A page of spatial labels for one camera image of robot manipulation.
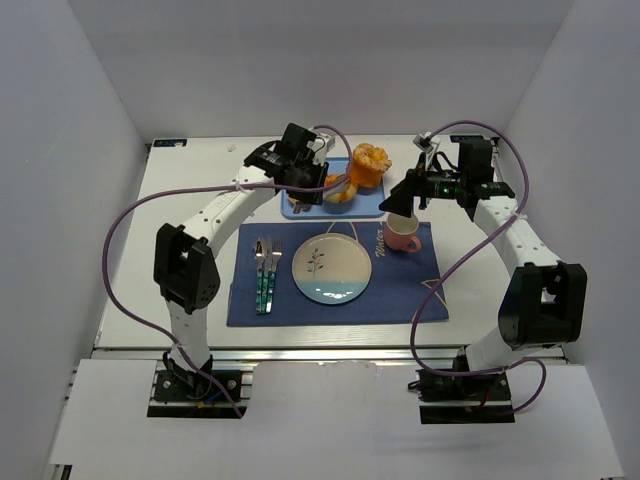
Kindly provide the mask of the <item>round orange white bun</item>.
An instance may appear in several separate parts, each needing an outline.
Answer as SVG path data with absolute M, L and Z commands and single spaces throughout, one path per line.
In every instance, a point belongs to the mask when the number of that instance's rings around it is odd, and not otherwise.
M 358 185 L 344 174 L 328 175 L 325 186 L 331 189 L 323 194 L 323 200 L 333 204 L 350 202 L 358 191 Z

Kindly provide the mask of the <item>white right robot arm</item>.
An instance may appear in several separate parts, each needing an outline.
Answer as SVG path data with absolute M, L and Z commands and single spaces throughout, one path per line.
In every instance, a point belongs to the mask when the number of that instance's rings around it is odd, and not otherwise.
M 498 374 L 531 353 L 576 341 L 587 273 L 546 246 L 522 214 L 523 205 L 511 187 L 495 180 L 492 143 L 460 142 L 458 163 L 448 169 L 435 164 L 437 137 L 420 134 L 414 143 L 421 151 L 419 160 L 391 189 L 381 210 L 408 218 L 433 199 L 456 202 L 486 234 L 510 275 L 497 326 L 462 350 L 463 364 L 455 374 Z

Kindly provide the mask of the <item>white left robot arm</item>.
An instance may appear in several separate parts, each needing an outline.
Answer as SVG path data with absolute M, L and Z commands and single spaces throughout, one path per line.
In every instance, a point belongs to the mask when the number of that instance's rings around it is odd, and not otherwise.
M 206 309 L 220 287 L 216 256 L 230 236 L 264 203 L 286 190 L 303 204 L 320 204 L 328 172 L 329 134 L 289 124 L 281 139 L 253 150 L 229 191 L 223 191 L 179 226 L 163 225 L 156 235 L 154 281 L 171 317 L 177 344 L 168 368 L 195 375 L 211 369 Z

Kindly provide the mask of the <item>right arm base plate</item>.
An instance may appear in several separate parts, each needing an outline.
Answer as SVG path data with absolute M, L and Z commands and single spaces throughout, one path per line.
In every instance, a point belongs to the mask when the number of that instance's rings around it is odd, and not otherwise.
M 515 422 L 505 373 L 449 377 L 416 372 L 407 389 L 418 394 L 423 425 L 507 424 Z

